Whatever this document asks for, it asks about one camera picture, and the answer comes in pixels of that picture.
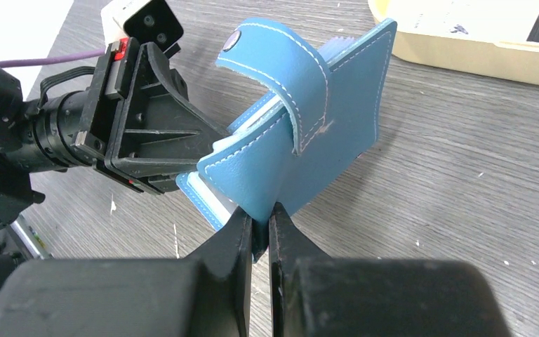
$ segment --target camera lens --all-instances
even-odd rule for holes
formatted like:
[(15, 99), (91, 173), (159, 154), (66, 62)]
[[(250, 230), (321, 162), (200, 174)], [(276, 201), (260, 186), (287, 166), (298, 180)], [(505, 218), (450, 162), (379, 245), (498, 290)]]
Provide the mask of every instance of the camera lens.
[(154, 25), (154, 17), (152, 17), (151, 15), (146, 15), (145, 18), (143, 18), (143, 23), (148, 27), (153, 26)]
[(164, 42), (166, 42), (166, 34), (164, 33), (158, 34), (158, 36), (156, 37), (156, 40), (158, 40), (158, 42), (163, 44)]

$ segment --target snap button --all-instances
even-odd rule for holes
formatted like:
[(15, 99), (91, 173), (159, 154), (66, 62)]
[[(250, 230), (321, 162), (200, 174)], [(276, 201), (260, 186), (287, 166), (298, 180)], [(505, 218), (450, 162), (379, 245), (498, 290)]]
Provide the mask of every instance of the snap button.
[(239, 41), (240, 38), (241, 38), (241, 31), (240, 30), (235, 30), (228, 37), (228, 40), (226, 40), (226, 42), (224, 43), (224, 46), (222, 47), (222, 50), (223, 51), (229, 51), (230, 49), (232, 49), (232, 47), (234, 47), (235, 44), (237, 44), (237, 42)]

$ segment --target white paper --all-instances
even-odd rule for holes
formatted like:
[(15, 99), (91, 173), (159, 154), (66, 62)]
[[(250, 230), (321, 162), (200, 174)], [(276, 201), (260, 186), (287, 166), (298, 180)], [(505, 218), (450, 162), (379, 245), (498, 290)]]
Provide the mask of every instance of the white paper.
[(210, 183), (201, 179), (198, 172), (189, 173), (187, 183), (197, 191), (197, 194), (204, 200), (204, 203), (209, 207), (211, 213), (218, 218), (220, 223), (226, 225), (237, 209), (237, 204), (216, 190)]
[(524, 42), (539, 0), (391, 0), (387, 17), (398, 30), (477, 41)]
[[(0, 60), (48, 57), (72, 4), (73, 0), (0, 0)], [(24, 99), (40, 69), (7, 69), (20, 80)]]

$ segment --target blue leather case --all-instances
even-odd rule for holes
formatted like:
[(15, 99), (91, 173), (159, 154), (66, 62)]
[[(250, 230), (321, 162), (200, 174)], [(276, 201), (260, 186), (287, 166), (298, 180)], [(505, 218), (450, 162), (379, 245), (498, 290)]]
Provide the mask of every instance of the blue leather case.
[(266, 223), (280, 201), (289, 214), (310, 202), (378, 138), (380, 97), (397, 24), (314, 49), (284, 25), (260, 18), (237, 27), (216, 64), (268, 87), (228, 128), (197, 172), (177, 179), (219, 230), (236, 205)]

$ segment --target wood grain surface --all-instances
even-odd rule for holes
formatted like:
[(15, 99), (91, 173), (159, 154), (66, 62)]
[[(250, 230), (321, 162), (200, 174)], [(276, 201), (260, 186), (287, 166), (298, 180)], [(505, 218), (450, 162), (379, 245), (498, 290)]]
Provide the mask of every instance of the wood grain surface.
[[(75, 0), (51, 55), (102, 47), (106, 3)], [(264, 93), (214, 66), (243, 19), (278, 20), (316, 47), (374, 26), (364, 0), (171, 3), (185, 27), (171, 64), (191, 101), (226, 126)], [(94, 63), (44, 67), (39, 81)], [(52, 95), (88, 84), (78, 79)], [(392, 58), (380, 114), (378, 144), (295, 222), (334, 256), (469, 261), (494, 288), (514, 335), (539, 337), (539, 87)], [(26, 216), (56, 257), (183, 256), (213, 234), (180, 192), (136, 194), (88, 168), (33, 182), (47, 200)], [(265, 256), (253, 271), (252, 336), (271, 336), (267, 275)]]

